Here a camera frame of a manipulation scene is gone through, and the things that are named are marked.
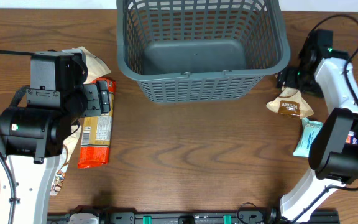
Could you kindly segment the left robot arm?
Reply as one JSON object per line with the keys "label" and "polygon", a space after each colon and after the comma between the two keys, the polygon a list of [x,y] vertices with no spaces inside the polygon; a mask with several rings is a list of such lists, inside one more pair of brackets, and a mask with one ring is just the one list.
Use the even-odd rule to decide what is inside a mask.
{"label": "left robot arm", "polygon": [[87,84],[80,49],[36,52],[30,85],[0,114],[0,223],[46,223],[64,140],[83,117],[111,110],[108,84]]}

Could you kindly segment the Kleenex tissue multipack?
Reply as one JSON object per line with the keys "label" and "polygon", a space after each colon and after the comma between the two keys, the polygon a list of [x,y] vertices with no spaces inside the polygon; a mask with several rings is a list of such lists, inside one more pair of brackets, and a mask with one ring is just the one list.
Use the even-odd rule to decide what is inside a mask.
{"label": "Kleenex tissue multipack", "polygon": [[353,131],[350,131],[347,135],[346,144],[351,144],[355,146],[358,145],[358,139],[356,138],[356,135]]}

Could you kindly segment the white snack pouch back side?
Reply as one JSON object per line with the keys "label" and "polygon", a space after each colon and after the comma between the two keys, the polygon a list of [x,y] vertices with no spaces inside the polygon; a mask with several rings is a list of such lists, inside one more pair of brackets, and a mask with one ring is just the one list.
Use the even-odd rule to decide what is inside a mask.
{"label": "white snack pouch back side", "polygon": [[86,66],[88,68],[88,75],[84,84],[89,84],[93,80],[111,73],[109,67],[100,58],[93,55],[83,46],[78,48],[65,49],[63,51],[66,53],[82,53],[82,58],[85,60]]}

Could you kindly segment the orange cracker box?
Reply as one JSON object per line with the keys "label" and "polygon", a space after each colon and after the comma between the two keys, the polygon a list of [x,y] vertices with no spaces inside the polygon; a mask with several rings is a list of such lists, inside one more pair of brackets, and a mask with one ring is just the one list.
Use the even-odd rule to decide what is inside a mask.
{"label": "orange cracker box", "polygon": [[99,82],[106,82],[107,84],[106,91],[102,91],[101,97],[106,98],[109,95],[109,99],[101,107],[104,109],[109,106],[109,111],[97,117],[86,117],[84,119],[80,157],[78,159],[79,169],[106,165],[109,162],[116,82],[108,78],[97,78],[91,84]]}

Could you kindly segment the teal wipes packet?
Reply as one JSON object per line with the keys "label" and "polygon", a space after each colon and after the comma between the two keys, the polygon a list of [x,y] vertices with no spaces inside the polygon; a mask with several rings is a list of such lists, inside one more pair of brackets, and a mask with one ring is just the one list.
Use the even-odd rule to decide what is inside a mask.
{"label": "teal wipes packet", "polygon": [[323,123],[319,121],[310,121],[308,118],[303,118],[301,120],[301,124],[303,127],[303,132],[293,152],[293,155],[297,157],[308,157],[311,144],[323,127]]}

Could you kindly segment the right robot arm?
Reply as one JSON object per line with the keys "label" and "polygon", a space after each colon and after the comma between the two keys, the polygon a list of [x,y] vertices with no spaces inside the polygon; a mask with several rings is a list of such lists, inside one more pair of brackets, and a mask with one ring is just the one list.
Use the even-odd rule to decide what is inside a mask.
{"label": "right robot arm", "polygon": [[358,87],[352,57],[333,48],[331,30],[312,30],[299,53],[299,67],[278,74],[287,86],[324,98],[329,116],[309,142],[309,169],[295,187],[268,212],[267,223],[308,222],[335,191],[350,191],[358,179]]}

